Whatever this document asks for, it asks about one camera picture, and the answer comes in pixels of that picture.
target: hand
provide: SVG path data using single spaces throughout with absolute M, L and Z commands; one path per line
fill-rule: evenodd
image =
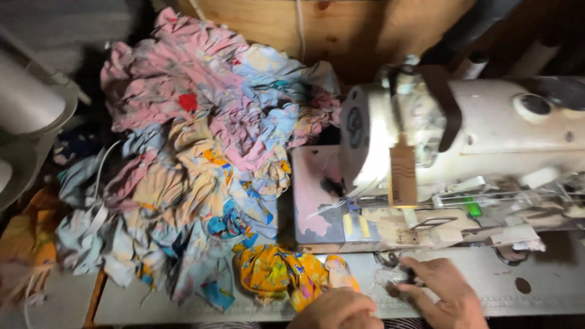
M 330 288 L 303 309 L 287 329 L 383 329 L 380 319 L 369 315 L 376 303 L 349 287 Z
M 419 262 L 402 257 L 400 264 L 414 270 L 439 298 L 434 303 L 419 287 L 400 284 L 397 288 L 407 292 L 425 320 L 434 329 L 488 329 L 475 291 L 447 258 Z

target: red fabric patch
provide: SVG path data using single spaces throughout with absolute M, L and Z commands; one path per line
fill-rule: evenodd
M 178 103 L 187 112 L 195 111 L 197 109 L 197 95 L 183 94 L 179 96 Z

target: plywood panel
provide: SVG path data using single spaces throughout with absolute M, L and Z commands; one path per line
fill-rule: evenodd
M 330 61 L 346 83 L 368 82 L 383 63 L 422 54 L 474 0 L 302 1 L 305 62 Z M 252 42 L 299 58 L 297 11 L 291 0 L 198 0 L 206 17 Z M 179 0 L 189 15 L 188 0 Z

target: industrial sewing machine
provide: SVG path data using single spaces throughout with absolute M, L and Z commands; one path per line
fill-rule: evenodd
M 292 152 L 300 250 L 485 244 L 519 261 L 546 248 L 537 232 L 583 229 L 580 80 L 449 81 L 409 64 L 376 80 L 349 91 L 340 145 Z

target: wooden board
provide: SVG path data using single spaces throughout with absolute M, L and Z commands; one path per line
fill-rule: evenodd
M 330 61 L 346 84 L 371 81 L 384 63 L 421 55 L 438 42 L 474 0 L 344 0 L 302 2 L 309 65 Z M 189 0 L 179 8 L 195 15 Z M 250 42 L 300 58 L 295 1 L 198 0 L 207 19 L 226 24 Z

